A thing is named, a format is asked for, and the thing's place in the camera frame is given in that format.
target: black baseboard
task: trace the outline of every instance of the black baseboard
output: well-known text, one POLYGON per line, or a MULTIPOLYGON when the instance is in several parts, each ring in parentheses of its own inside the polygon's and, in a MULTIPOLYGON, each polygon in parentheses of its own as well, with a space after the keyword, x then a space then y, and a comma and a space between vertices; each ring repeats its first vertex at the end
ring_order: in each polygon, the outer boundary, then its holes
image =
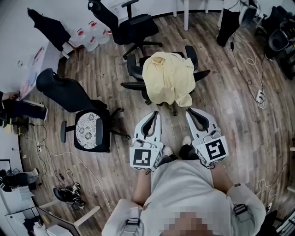
MULTIPOLYGON (((199 12, 205 12, 205 10, 189 10, 189 13, 199 13, 199 12)), ((221 12, 221 10, 209 10, 209 12, 221 12)), ((184 11, 178 11, 177 14, 184 14, 184 11)), ((153 19, 159 18, 159 17, 166 17, 173 15, 173 12, 164 13, 152 16, 153 19)))

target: white desk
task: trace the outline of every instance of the white desk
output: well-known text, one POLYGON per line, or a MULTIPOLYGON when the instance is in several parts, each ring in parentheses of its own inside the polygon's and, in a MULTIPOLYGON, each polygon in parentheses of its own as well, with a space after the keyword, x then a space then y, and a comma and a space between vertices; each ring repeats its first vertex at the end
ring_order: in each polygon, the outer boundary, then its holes
MULTIPOLYGON (((174 0, 174 11, 173 11, 173 16, 177 17, 177 1, 174 0)), ((184 30, 188 31, 189 30, 189 1, 191 0, 182 0, 184 4, 184 30)), ((206 8, 205 8, 205 13, 209 12, 209 5, 210 5, 210 0, 205 0, 206 1, 206 8)))

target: person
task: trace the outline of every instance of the person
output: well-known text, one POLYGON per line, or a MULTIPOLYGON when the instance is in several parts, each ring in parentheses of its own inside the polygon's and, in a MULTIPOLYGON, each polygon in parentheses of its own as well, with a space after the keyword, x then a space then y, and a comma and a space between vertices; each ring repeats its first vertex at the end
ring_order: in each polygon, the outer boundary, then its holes
POLYGON ((30 172, 20 172, 8 170, 0 171, 0 188, 5 192, 12 192, 13 189, 20 186, 28 186, 38 180, 39 171, 35 168, 30 172))
POLYGON ((103 236, 254 236, 266 210, 222 164, 200 164, 189 136, 178 159, 170 147, 152 174, 140 171, 132 199, 121 199, 103 236))
POLYGON ((0 118, 7 121, 10 118, 28 116, 31 118, 46 120, 48 109, 34 106, 30 103, 16 101, 19 92, 2 93, 0 92, 0 118))

